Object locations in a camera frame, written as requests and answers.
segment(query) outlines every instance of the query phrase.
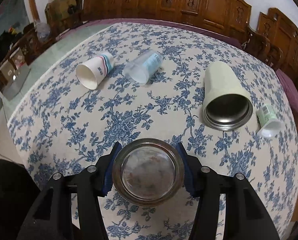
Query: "clear plastic cup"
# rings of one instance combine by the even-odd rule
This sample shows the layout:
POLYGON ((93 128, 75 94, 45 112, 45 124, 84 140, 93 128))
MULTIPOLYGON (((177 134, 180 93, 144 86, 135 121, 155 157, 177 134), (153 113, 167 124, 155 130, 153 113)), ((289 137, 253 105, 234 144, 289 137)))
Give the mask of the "clear plastic cup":
POLYGON ((122 74, 128 78, 130 82, 143 86, 153 76, 162 64, 161 55, 154 50, 146 50, 136 59, 129 62, 122 74))

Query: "green label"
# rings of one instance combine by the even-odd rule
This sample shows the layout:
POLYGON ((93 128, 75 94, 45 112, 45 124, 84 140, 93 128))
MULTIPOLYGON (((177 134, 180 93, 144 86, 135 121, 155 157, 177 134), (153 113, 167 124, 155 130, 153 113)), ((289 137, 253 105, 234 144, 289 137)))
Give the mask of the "green label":
POLYGON ((261 127, 263 127, 270 119, 277 119, 274 109, 269 104, 264 104, 257 113, 261 127))

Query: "plastic cup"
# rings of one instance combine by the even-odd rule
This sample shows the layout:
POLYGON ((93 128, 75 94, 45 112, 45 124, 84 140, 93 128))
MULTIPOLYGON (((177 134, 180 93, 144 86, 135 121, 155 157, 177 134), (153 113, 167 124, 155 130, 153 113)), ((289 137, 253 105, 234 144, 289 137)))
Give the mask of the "plastic cup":
POLYGON ((153 50, 147 50, 136 59, 129 62, 122 74, 136 85, 143 86, 161 66, 161 55, 153 50))
POLYGON ((283 122, 281 122, 274 112, 274 109, 269 104, 264 104, 257 112, 258 120, 261 129, 258 135, 266 138, 274 137, 279 131, 283 129, 283 122))
POLYGON ((85 63, 79 64, 76 67, 76 76, 83 86, 94 90, 113 68, 113 56, 108 52, 103 52, 85 63))

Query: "round table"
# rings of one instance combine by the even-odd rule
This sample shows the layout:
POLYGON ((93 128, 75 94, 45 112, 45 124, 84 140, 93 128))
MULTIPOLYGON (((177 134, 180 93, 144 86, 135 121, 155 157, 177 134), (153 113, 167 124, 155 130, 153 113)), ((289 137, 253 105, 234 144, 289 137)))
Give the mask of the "round table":
MULTIPOLYGON (((267 208, 280 236, 297 198, 298 150, 293 115, 275 72, 249 54, 213 38, 177 28, 118 23, 100 31, 53 65, 27 93, 8 123, 24 164, 40 188, 51 175, 80 172, 110 153, 113 144, 158 138, 182 142, 187 152, 217 173, 242 172, 267 208), (123 75, 127 62, 147 49, 163 56, 161 69, 144 87, 123 75), (116 66, 97 90, 83 87, 75 67, 102 51, 116 66), (254 113, 233 131, 201 123, 204 72, 221 60, 251 94, 254 113), (259 137, 256 111, 269 103, 285 128, 272 139, 259 137)), ((73 223, 78 224, 73 196, 73 223)), ((110 239, 186 239, 197 198, 181 188, 155 208, 133 205, 114 189, 99 198, 110 239)), ((217 239, 225 223, 225 196, 220 196, 217 239)))

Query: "metal rim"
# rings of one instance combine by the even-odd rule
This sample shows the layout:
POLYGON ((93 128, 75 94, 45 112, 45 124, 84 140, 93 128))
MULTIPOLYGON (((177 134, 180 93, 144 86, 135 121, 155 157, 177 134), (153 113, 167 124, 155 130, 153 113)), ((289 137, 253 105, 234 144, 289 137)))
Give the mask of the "metal rim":
POLYGON ((130 203, 136 204, 138 206, 157 206, 162 204, 166 200, 172 198, 179 190, 179 188, 182 187, 184 182, 184 176, 185 176, 184 165, 183 165, 181 156, 179 155, 177 150, 171 145, 169 145, 168 143, 158 139, 153 139, 153 138, 138 139, 123 147, 122 150, 117 154, 114 160, 113 169, 112 169, 113 184, 117 189, 118 193, 130 203), (174 164, 174 168, 175 168, 174 184, 166 194, 164 194, 163 196, 155 200, 143 200, 141 198, 135 197, 125 188, 121 180, 121 167, 122 167, 122 164, 124 163, 124 160, 128 157, 129 153, 131 153, 133 150, 140 147, 158 148, 164 151, 174 164))
POLYGON ((57 179, 60 179, 61 176, 62 176, 62 174, 60 172, 57 172, 57 173, 53 174, 52 177, 53 177, 53 179, 57 180, 57 179))
POLYGON ((90 165, 88 168, 87 168, 87 171, 92 173, 92 172, 95 172, 97 170, 97 167, 95 165, 90 165))
POLYGON ((243 175, 242 173, 237 173, 236 174, 237 179, 239 180, 243 180, 245 178, 245 175, 243 175))
POLYGON ((245 125, 251 118, 253 114, 253 106, 251 101, 248 98, 245 98, 246 101, 248 102, 248 110, 244 114, 243 118, 239 119, 235 123, 219 123, 219 122, 214 122, 207 114, 207 107, 204 109, 202 117, 205 122, 205 125, 214 128, 216 130, 220 131, 228 131, 228 130, 234 130, 236 128, 239 128, 243 125, 245 125))

